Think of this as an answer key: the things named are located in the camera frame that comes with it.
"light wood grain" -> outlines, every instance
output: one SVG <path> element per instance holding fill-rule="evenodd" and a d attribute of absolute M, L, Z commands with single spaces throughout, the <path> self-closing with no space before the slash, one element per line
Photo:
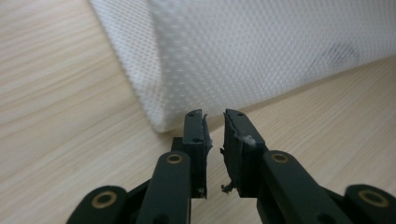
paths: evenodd
<path fill-rule="evenodd" d="M 328 189 L 396 195 L 396 57 L 243 109 L 271 149 Z M 208 199 L 192 223 L 261 223 L 227 184 L 221 117 L 209 119 Z M 179 128 L 152 131 L 86 1 L 0 3 L 0 222 L 65 223 L 92 189 L 151 177 Z"/>

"metal screw hole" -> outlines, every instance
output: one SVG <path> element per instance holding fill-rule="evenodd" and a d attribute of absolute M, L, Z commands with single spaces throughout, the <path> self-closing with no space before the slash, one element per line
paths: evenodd
<path fill-rule="evenodd" d="M 91 202 L 92 207 L 101 209 L 109 207 L 117 200 L 117 194 L 111 190 L 104 191 L 96 195 Z"/>
<path fill-rule="evenodd" d="M 183 161 L 183 157 L 177 155 L 177 154 L 172 154 L 166 158 L 166 161 L 172 164 L 180 163 Z"/>
<path fill-rule="evenodd" d="M 280 153 L 273 154 L 271 158 L 273 159 L 273 161 L 276 161 L 278 163 L 286 163 L 289 161 L 289 158 L 287 156 Z"/>

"white perforated panel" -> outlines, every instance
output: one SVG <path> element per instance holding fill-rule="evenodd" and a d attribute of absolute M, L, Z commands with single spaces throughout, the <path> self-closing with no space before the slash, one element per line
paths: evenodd
<path fill-rule="evenodd" d="M 155 130 L 396 53 L 393 0 L 91 0 Z"/>

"white mesh box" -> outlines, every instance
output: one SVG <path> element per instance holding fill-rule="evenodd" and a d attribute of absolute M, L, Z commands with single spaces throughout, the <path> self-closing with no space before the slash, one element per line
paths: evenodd
<path fill-rule="evenodd" d="M 91 0 L 158 132 L 396 53 L 393 0 Z"/>

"wooden table surface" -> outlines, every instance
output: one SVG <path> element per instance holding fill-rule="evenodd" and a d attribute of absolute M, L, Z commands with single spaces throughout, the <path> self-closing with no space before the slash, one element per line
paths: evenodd
<path fill-rule="evenodd" d="M 320 185 L 396 195 L 395 72 L 383 59 L 242 111 Z M 220 192 L 223 118 L 209 129 L 208 199 L 192 201 L 191 222 L 261 223 L 255 200 Z M 87 1 L 1 1 L 1 223 L 65 223 L 91 190 L 149 179 L 181 134 L 152 131 Z"/>

